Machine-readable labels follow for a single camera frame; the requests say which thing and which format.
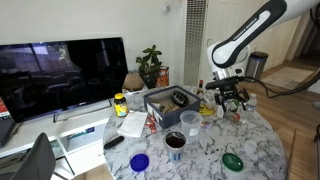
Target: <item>tv screen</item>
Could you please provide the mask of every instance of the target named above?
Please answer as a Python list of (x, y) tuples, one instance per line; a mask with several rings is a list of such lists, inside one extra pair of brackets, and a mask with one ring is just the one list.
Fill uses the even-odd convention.
[(17, 123), (112, 98), (127, 73), (122, 38), (0, 46), (0, 96)]

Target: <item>round table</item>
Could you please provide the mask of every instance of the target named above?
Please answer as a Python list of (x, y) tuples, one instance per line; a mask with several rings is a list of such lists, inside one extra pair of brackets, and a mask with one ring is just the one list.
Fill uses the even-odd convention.
[[(197, 87), (183, 86), (192, 93)], [(139, 94), (126, 95), (129, 108), (134, 111), (146, 111), (143, 96), (152, 89)], [(213, 91), (206, 91), (205, 96), (214, 99)], [(201, 129), (199, 141), (187, 144), (181, 163), (174, 164), (168, 160), (164, 137), (171, 131), (181, 131), (181, 123), (167, 129), (157, 126), (158, 132), (151, 134), (145, 126), (140, 138), (125, 138), (116, 147), (105, 150), (107, 167), (115, 179), (276, 179), (286, 177), (286, 156), (283, 145), (271, 125), (257, 112), (246, 123), (232, 123), (227, 119), (216, 119), (204, 116), (212, 122), (209, 129)], [(124, 118), (115, 113), (110, 117), (104, 132), (104, 142), (117, 136)], [(253, 155), (248, 156), (244, 150), (246, 140), (257, 143)], [(130, 157), (135, 152), (148, 155), (150, 164), (141, 173), (134, 172), (130, 165)], [(222, 156), (225, 153), (239, 156), (244, 164), (240, 172), (233, 172), (224, 166)]]

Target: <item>plant pot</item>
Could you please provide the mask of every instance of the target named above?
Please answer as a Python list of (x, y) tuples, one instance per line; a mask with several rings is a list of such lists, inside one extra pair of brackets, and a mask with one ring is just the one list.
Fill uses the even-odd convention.
[(140, 74), (141, 79), (146, 84), (148, 89), (156, 87), (157, 77), (154, 74)]

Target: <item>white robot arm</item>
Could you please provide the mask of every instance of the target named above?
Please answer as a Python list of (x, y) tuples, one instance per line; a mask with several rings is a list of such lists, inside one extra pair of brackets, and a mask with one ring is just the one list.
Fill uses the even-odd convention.
[(208, 47), (208, 60), (215, 81), (208, 83), (206, 89), (219, 88), (221, 98), (216, 97), (216, 102), (223, 105), (222, 101), (227, 99), (238, 99), (242, 104), (248, 101), (246, 90), (236, 88), (236, 84), (244, 78), (238, 77), (232, 69), (232, 66), (238, 66), (245, 60), (244, 54), (248, 54), (248, 48), (245, 47), (270, 26), (296, 18), (319, 2), (320, 0), (269, 0), (227, 40)]

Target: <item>chair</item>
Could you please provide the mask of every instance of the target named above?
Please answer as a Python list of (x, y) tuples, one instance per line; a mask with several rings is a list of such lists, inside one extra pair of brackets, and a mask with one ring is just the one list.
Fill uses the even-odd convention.
[(16, 172), (0, 174), (1, 180), (49, 180), (54, 173), (56, 159), (45, 133), (41, 133), (21, 167)]

